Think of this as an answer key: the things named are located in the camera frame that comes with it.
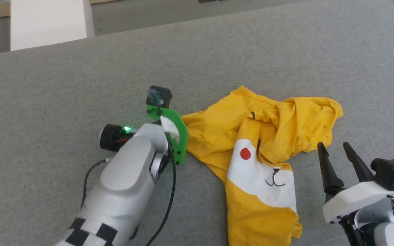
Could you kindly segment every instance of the yellow shirt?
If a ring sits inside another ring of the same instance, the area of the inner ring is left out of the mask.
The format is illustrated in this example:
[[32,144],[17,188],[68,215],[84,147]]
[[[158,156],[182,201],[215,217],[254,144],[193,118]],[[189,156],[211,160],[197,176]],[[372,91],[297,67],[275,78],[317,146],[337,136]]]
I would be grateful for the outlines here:
[[182,117],[188,151],[226,190],[230,246],[286,246],[299,238],[291,156],[332,141],[343,115],[329,98],[275,101],[241,86],[204,111]]

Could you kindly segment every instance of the green light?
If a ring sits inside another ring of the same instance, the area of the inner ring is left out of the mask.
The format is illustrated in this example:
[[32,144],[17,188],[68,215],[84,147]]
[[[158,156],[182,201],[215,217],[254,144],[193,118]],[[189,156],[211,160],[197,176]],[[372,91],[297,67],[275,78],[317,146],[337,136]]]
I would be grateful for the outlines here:
[[125,126],[125,127],[123,127],[122,129],[124,130],[124,132],[125,132],[126,134],[129,134],[130,131],[132,130],[132,128],[129,127],[129,126]]

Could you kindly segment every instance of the gray table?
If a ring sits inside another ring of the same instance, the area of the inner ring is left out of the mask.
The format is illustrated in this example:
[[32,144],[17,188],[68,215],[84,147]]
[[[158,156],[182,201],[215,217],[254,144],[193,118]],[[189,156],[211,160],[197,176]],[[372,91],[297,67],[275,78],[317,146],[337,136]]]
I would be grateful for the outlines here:
[[[323,96],[344,116],[328,151],[357,183],[343,141],[366,161],[394,158],[394,5],[314,0],[0,54],[0,246],[51,245],[72,222],[106,123],[147,122],[150,85],[171,88],[180,114],[205,109],[243,84],[276,99]],[[347,245],[324,222],[317,153],[289,160],[304,231],[294,245]],[[89,182],[98,178],[96,170]],[[143,245],[169,200],[157,183],[130,245]],[[226,245],[222,183],[187,156],[169,220],[153,245]]]

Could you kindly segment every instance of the red circle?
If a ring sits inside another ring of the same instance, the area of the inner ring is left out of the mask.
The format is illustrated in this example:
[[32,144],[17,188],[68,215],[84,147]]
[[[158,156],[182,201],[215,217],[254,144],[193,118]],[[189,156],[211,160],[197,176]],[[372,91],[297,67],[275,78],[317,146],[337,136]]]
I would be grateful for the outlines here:
[[241,158],[243,158],[244,160],[248,160],[250,159],[250,151],[248,148],[244,148],[241,150],[241,152],[239,153],[239,155],[241,156]]

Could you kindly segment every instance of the green bracket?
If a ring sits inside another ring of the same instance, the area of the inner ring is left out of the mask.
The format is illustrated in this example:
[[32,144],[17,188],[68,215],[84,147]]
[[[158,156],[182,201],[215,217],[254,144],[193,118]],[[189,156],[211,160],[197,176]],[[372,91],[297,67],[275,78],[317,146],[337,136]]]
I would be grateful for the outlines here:
[[[170,140],[174,152],[175,163],[177,165],[183,165],[186,156],[186,145],[188,144],[188,129],[180,118],[178,112],[166,108],[161,108],[161,111],[162,115],[169,118],[179,131],[180,141],[177,143],[176,140],[171,139],[171,137]],[[158,115],[158,108],[156,106],[147,105],[147,116],[155,120],[159,120],[160,116]]]

